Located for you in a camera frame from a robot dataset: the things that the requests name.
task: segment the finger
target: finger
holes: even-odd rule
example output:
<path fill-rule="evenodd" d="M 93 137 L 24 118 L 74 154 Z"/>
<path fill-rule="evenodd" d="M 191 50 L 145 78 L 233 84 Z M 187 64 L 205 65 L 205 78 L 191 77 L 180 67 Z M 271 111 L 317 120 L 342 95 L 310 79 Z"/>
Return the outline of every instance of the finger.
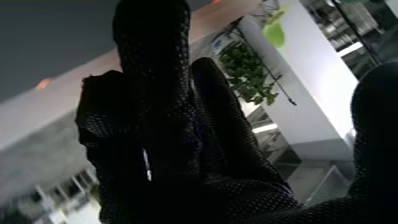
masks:
<path fill-rule="evenodd" d="M 194 62 L 193 73 L 228 159 L 228 174 L 239 178 L 283 181 L 278 170 L 260 151 L 251 124 L 230 89 L 225 73 L 210 58 L 203 58 Z"/>
<path fill-rule="evenodd" d="M 196 107 L 189 75 L 191 11 L 182 0 L 123 1 L 114 18 L 122 67 L 132 77 L 153 180 L 200 179 Z"/>
<path fill-rule="evenodd" d="M 111 71 L 86 79 L 77 124 L 100 179 L 102 221 L 141 220 L 148 185 L 127 76 Z"/>
<path fill-rule="evenodd" d="M 383 65 L 365 76 L 352 100 L 358 177 L 351 194 L 370 194 L 376 212 L 388 215 L 398 200 L 395 175 L 398 147 L 398 63 Z"/>

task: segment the gloved hand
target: gloved hand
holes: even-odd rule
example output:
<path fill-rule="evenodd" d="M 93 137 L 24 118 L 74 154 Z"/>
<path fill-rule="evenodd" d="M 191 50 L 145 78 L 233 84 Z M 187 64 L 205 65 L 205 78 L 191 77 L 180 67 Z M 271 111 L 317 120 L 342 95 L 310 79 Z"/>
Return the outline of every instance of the gloved hand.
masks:
<path fill-rule="evenodd" d="M 260 152 L 239 100 L 210 59 L 194 63 L 193 77 L 189 24 L 184 0 L 122 2 L 114 38 L 123 73 L 113 71 L 86 80 L 77 117 L 102 184 L 104 223 L 381 221 L 397 208 L 388 196 L 398 199 L 393 187 L 381 192 L 383 168 L 393 167 L 379 167 L 376 155 L 381 145 L 392 147 L 384 136 L 393 137 L 395 125 L 379 119 L 388 109 L 390 115 L 398 112 L 388 101 L 397 94 L 398 65 L 370 73 L 356 91 L 358 179 L 349 196 L 305 208 Z"/>

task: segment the ceiling light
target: ceiling light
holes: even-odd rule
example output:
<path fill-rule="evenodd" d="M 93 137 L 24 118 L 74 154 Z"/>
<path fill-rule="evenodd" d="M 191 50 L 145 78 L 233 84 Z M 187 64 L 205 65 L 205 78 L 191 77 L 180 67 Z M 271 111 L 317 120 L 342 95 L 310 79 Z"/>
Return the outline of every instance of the ceiling light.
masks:
<path fill-rule="evenodd" d="M 271 125 L 265 125 L 260 128 L 255 128 L 253 132 L 255 132 L 255 134 L 258 134 L 258 133 L 267 132 L 267 131 L 276 130 L 276 129 L 278 129 L 278 124 L 271 124 Z"/>
<path fill-rule="evenodd" d="M 49 87 L 50 81 L 52 81 L 50 79 L 43 79 L 42 80 L 42 82 L 40 82 L 40 84 L 36 86 L 36 90 L 43 90 Z"/>
<path fill-rule="evenodd" d="M 349 55 L 358 49 L 361 49 L 365 47 L 365 45 L 363 45 L 363 43 L 356 43 L 356 44 L 352 44 L 352 46 L 351 47 L 347 47 L 342 51 L 340 51 L 340 53 L 338 53 L 338 55 L 340 55 L 340 57 L 344 58 L 345 57 L 345 55 Z"/>

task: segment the potted plant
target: potted plant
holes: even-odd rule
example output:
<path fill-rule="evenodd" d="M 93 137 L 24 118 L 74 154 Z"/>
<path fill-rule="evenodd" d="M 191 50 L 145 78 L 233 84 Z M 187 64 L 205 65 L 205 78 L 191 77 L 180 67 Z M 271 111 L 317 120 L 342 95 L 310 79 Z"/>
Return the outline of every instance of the potted plant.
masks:
<path fill-rule="evenodd" d="M 228 74 L 228 81 L 239 96 L 248 103 L 260 105 L 265 101 L 273 105 L 278 98 L 274 85 L 281 76 L 267 83 L 273 75 L 264 60 L 251 48 L 244 37 L 235 31 L 225 33 L 214 42 L 223 68 Z"/>

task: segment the dotted black fabric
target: dotted black fabric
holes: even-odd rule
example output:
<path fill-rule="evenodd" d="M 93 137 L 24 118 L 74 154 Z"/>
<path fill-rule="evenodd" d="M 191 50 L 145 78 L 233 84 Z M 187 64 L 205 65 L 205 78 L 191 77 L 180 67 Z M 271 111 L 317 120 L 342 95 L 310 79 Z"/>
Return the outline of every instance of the dotted black fabric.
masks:
<path fill-rule="evenodd" d="M 349 195 L 305 208 L 262 155 L 210 59 L 196 62 L 191 73 L 189 25 L 184 0 L 122 2 L 114 38 L 123 73 L 86 79 L 77 116 L 102 183 L 102 222 L 395 223 L 398 65 L 368 74 L 356 91 Z"/>

